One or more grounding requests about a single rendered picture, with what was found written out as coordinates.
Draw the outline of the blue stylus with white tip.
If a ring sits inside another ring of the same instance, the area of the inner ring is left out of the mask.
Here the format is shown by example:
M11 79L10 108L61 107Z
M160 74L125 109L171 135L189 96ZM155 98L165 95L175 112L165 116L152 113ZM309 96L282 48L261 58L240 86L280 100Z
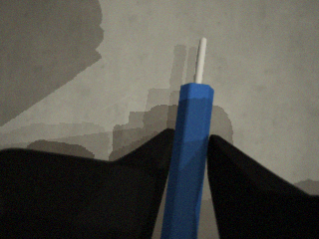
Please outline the blue stylus with white tip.
M214 89L202 84L206 39L194 83L180 86L160 239L197 239Z

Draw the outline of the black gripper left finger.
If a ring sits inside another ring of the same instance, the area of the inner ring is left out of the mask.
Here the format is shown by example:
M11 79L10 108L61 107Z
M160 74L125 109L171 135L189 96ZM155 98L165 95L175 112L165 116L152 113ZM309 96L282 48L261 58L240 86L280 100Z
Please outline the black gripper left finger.
M0 214L106 227L116 239L152 239L173 141L174 129L166 128L115 161L0 149Z

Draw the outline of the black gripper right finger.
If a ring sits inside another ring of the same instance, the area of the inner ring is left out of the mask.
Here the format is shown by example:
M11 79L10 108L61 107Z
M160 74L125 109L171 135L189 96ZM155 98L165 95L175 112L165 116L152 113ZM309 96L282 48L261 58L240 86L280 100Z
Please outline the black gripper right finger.
M219 239L319 239L319 195L308 195L220 137L207 145Z

